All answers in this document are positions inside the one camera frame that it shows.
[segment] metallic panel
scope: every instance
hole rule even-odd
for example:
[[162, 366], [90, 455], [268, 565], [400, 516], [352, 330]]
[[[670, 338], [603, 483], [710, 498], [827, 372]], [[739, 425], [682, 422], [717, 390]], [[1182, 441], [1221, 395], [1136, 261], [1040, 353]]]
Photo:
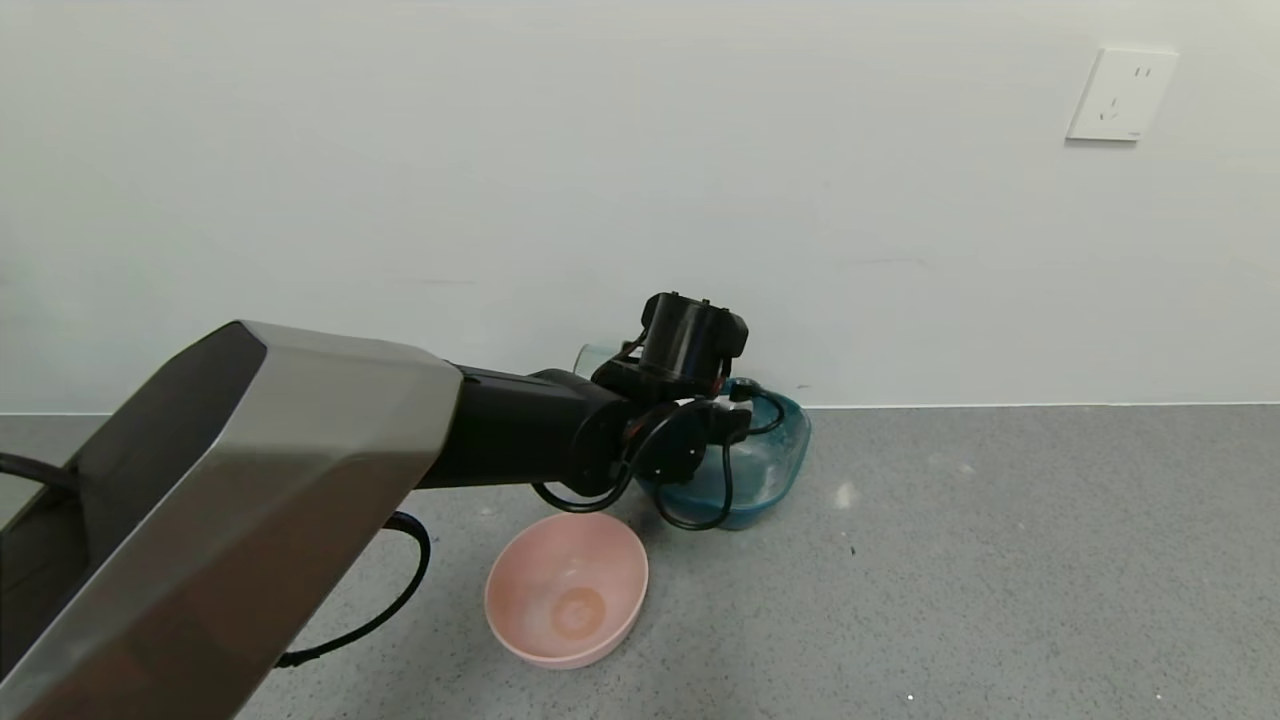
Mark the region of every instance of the metallic panel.
[[435, 461], [453, 365], [246, 327], [268, 354], [221, 436], [0, 684], [0, 720], [230, 717]]

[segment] transparent blue bowl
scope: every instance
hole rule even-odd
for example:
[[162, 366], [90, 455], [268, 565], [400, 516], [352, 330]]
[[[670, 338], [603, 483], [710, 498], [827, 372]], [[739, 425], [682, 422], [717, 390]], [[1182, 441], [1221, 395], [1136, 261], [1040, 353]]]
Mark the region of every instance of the transparent blue bowl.
[[[573, 372], [582, 377], [591, 373], [613, 356], [617, 348], [603, 345], [589, 345], [582, 348], [573, 365]], [[728, 393], [737, 378], [728, 380], [721, 392]], [[791, 491], [800, 474], [805, 452], [809, 450], [809, 436], [813, 424], [804, 410], [794, 400], [774, 393], [786, 409], [782, 424], [771, 433], [751, 436], [730, 447], [730, 462], [733, 466], [733, 503], [730, 516], [721, 528], [741, 530], [760, 521], [764, 515]], [[755, 400], [751, 425], [771, 423], [777, 411], [768, 401]], [[678, 518], [701, 523], [716, 518], [724, 505], [723, 457], [718, 446], [707, 448], [703, 464], [691, 480], [684, 484], [662, 486], [662, 500], [667, 510]], [[653, 496], [654, 483], [646, 478], [636, 478], [640, 487]]]

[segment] pink bowl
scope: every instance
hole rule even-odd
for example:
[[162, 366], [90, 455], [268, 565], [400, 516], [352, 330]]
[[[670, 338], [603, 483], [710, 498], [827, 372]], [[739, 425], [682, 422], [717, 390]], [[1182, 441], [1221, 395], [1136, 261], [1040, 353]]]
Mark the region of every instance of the pink bowl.
[[540, 667], [570, 670], [618, 647], [648, 587], [649, 559], [631, 528], [599, 512], [553, 515], [498, 556], [484, 611], [507, 650]]

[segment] black cable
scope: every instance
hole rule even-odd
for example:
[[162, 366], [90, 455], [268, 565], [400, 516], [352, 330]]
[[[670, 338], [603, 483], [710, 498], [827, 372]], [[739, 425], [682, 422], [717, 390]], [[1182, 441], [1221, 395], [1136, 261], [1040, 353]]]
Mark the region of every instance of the black cable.
[[392, 615], [396, 615], [401, 607], [404, 607], [408, 598], [413, 594], [417, 587], [422, 584], [422, 577], [426, 575], [426, 566], [431, 562], [431, 536], [428, 534], [426, 528], [422, 527], [422, 523], [419, 523], [417, 518], [407, 512], [393, 512], [392, 516], [387, 519], [387, 523], [383, 524], [383, 529], [397, 530], [417, 541], [417, 570], [413, 571], [413, 577], [410, 579], [408, 585], [404, 587], [399, 597], [397, 597], [387, 607], [387, 610], [379, 612], [372, 620], [344, 635], [339, 635], [338, 638], [320, 643], [312, 648], [285, 652], [279, 660], [275, 661], [276, 667], [297, 667], [303, 662], [311, 662], [321, 655], [326, 655], [358, 641], [360, 638], [376, 630], [387, 620], [390, 620]]
[[547, 501], [548, 505], [564, 512], [598, 512], [600, 510], [604, 510], [605, 507], [609, 507], [611, 505], [617, 502], [618, 498], [622, 497], [622, 493], [626, 492], [627, 486], [631, 484], [631, 468], [635, 464], [635, 459], [639, 457], [640, 454], [649, 447], [649, 442], [652, 442], [653, 438], [655, 438], [658, 433], [676, 418], [692, 413], [695, 410], [701, 410], [703, 407], [707, 407], [709, 405], [710, 401], [708, 400], [692, 400], [690, 402], [681, 405], [680, 407], [676, 407], [675, 410], [668, 413], [666, 418], [658, 420], [658, 424], [654, 425], [652, 430], [649, 430], [649, 434], [645, 436], [645, 438], [640, 442], [640, 446], [636, 447], [635, 452], [630, 454], [630, 460], [627, 459], [626, 450], [623, 450], [622, 466], [620, 468], [618, 471], [618, 479], [613, 484], [613, 488], [608, 492], [608, 495], [605, 495], [599, 500], [593, 500], [589, 502], [571, 502], [562, 497], [556, 497], [556, 495], [552, 493], [552, 491], [548, 489], [547, 486], [543, 483], [531, 483], [534, 486], [534, 492], [538, 493], [538, 497]]
[[649, 337], [649, 328], [644, 328], [643, 331], [640, 331], [640, 334], [637, 334], [636, 338], [632, 340], [631, 342], [623, 345], [622, 350], [620, 350], [617, 355], [609, 357], [604, 363], [600, 363], [600, 366], [596, 368], [594, 373], [591, 373], [591, 382], [593, 383], [595, 382], [595, 377], [600, 373], [602, 368], [604, 368], [609, 363], [613, 363], [614, 360], [622, 360], [623, 357], [627, 357], [628, 355], [635, 352], [637, 347], [644, 345], [646, 337]]
[[653, 506], [658, 510], [658, 515], [662, 515], [663, 520], [671, 523], [672, 525], [680, 528], [681, 530], [692, 530], [692, 532], [710, 530], [713, 528], [721, 527], [721, 524], [723, 524], [724, 520], [728, 520], [730, 512], [733, 511], [733, 465], [732, 461], [730, 460], [728, 448], [735, 442], [745, 437], [746, 432], [739, 430], [736, 433], [731, 433], [727, 438], [724, 438], [724, 445], [721, 448], [723, 452], [721, 455], [721, 461], [724, 464], [724, 503], [721, 505], [721, 510], [719, 512], [716, 514], [714, 518], [712, 518], [705, 523], [691, 523], [689, 520], [682, 520], [680, 518], [676, 518], [675, 515], [668, 512], [667, 506], [662, 503], [660, 483], [653, 488]]
[[81, 483], [74, 473], [56, 465], [50, 465], [49, 462], [23, 457], [22, 455], [0, 452], [0, 475], [17, 475], [77, 495], [79, 493]]
[[653, 491], [653, 505], [658, 510], [658, 515], [662, 515], [663, 520], [671, 523], [672, 525], [675, 525], [675, 527], [677, 527], [677, 528], [680, 528], [682, 530], [694, 530], [694, 532], [698, 532], [698, 530], [710, 530], [713, 528], [718, 528], [718, 527], [721, 527], [721, 524], [724, 523], [724, 520], [728, 519], [730, 514], [733, 511], [733, 462], [732, 462], [732, 457], [731, 457], [731, 454], [730, 454], [730, 447], [732, 447], [735, 442], [740, 442], [742, 439], [746, 439], [748, 437], [751, 437], [751, 436], [763, 436], [764, 433], [771, 433], [771, 432], [778, 429], [778, 427], [782, 425], [782, 421], [787, 416], [787, 410], [786, 410], [786, 407], [783, 407], [782, 401], [780, 401], [777, 398], [777, 396], [774, 396], [772, 392], [756, 387], [754, 389], [754, 392], [751, 392], [751, 396], [753, 397], [763, 398], [767, 402], [769, 402], [771, 405], [773, 405], [773, 407], [777, 409], [778, 415], [777, 415], [777, 418], [774, 418], [773, 420], [765, 423], [764, 425], [760, 425], [759, 428], [750, 428], [750, 429], [745, 429], [745, 430], [737, 430], [736, 433], [730, 433], [730, 436], [724, 438], [724, 445], [722, 447], [722, 455], [721, 455], [721, 461], [722, 461], [722, 464], [724, 466], [724, 470], [723, 470], [723, 473], [724, 473], [724, 503], [721, 505], [719, 512], [716, 514], [714, 518], [712, 518], [710, 520], [708, 520], [705, 523], [691, 523], [689, 520], [682, 520], [680, 518], [676, 518], [675, 515], [672, 515], [671, 512], [668, 512], [667, 511], [667, 506], [663, 505], [663, 501], [662, 501], [662, 484], [658, 484], [657, 487], [654, 487], [654, 491]]
[[769, 405], [773, 405], [774, 410], [778, 411], [778, 416], [765, 423], [764, 425], [760, 425], [759, 428], [751, 428], [746, 430], [746, 434], [763, 436], [764, 433], [772, 433], [773, 430], [778, 429], [778, 427], [782, 425], [782, 420], [787, 419], [787, 409], [782, 406], [782, 401], [778, 400], [776, 395], [764, 388], [756, 388], [756, 391], [753, 392], [751, 395], [754, 397], [759, 397], [760, 400], [768, 401]]
[[538, 493], [538, 497], [547, 501], [547, 505], [550, 505], [556, 510], [561, 510], [563, 512], [598, 512], [613, 505], [614, 502], [618, 501], [620, 497], [622, 497], [622, 493], [626, 492], [627, 486], [631, 484], [631, 473], [627, 473], [625, 470], [620, 473], [620, 477], [617, 482], [613, 484], [613, 488], [604, 497], [599, 500], [591, 500], [589, 502], [572, 502], [562, 497], [557, 497], [556, 493], [548, 489], [544, 483], [530, 483], [530, 484], [534, 486], [534, 492]]

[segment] wall outlet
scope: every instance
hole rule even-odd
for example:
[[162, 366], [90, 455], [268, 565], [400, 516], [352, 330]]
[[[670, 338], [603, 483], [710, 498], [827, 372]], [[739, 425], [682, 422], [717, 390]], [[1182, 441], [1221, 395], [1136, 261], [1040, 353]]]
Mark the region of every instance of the wall outlet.
[[1176, 53], [1102, 50], [1066, 137], [1137, 142], [1156, 118]]

